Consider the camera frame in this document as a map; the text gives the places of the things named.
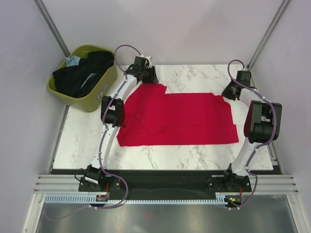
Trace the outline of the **red t shirt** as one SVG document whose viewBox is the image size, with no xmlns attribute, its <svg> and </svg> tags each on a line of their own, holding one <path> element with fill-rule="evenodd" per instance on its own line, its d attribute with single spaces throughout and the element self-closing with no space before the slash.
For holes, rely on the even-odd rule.
<svg viewBox="0 0 311 233">
<path fill-rule="evenodd" d="M 239 141 L 230 104 L 212 93 L 167 93 L 141 84 L 125 102 L 117 135 L 122 147 L 222 145 Z"/>
</svg>

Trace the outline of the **olive green plastic bin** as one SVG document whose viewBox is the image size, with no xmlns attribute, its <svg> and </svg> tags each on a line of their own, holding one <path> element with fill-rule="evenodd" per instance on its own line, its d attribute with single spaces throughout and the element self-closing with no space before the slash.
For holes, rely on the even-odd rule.
<svg viewBox="0 0 311 233">
<path fill-rule="evenodd" d="M 76 48 L 74 52 L 69 56 L 79 56 L 81 58 L 87 58 L 87 54 L 92 51 L 109 51 L 107 49 L 94 46 L 94 45 L 82 45 Z M 66 63 L 64 62 L 58 69 L 66 67 Z M 73 106 L 77 109 L 80 109 L 84 112 L 93 112 L 95 111 L 101 103 L 102 97 L 107 94 L 108 90 L 111 88 L 112 84 L 117 79 L 117 68 L 114 61 L 112 67 L 110 67 L 106 73 L 101 77 L 98 83 L 95 85 L 93 90 L 86 96 L 81 98 L 73 98 L 64 94 L 61 94 L 56 91 L 54 84 L 53 75 L 49 78 L 47 82 L 47 89 L 57 96 L 64 104 Z"/>
</svg>

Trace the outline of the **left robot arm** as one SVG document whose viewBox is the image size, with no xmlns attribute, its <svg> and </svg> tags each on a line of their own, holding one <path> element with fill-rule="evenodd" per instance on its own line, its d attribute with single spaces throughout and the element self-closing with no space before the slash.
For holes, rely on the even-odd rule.
<svg viewBox="0 0 311 233">
<path fill-rule="evenodd" d="M 119 181 L 124 179 L 106 171 L 107 160 L 112 142 L 117 131 L 125 120 L 124 101 L 132 89 L 142 83 L 158 83 L 155 66 L 152 65 L 151 56 L 137 56 L 134 63 L 125 70 L 122 82 L 110 96 L 104 96 L 101 104 L 101 121 L 103 123 L 101 139 L 99 142 L 98 159 L 93 160 L 80 179 L 80 184 L 90 184 L 96 191 L 105 189 L 106 177 L 116 177 Z"/>
</svg>

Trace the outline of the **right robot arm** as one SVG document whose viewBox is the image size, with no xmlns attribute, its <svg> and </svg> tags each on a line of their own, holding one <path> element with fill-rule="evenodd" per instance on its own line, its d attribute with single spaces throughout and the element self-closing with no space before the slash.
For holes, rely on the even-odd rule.
<svg viewBox="0 0 311 233">
<path fill-rule="evenodd" d="M 232 79 L 222 92 L 223 97 L 239 100 L 248 107 L 243 128 L 243 146 L 222 180 L 223 187 L 228 191 L 234 191 L 240 182 L 246 182 L 257 151 L 279 136 L 282 105 L 268 101 L 250 84 L 251 72 L 239 70 L 236 79 Z"/>
</svg>

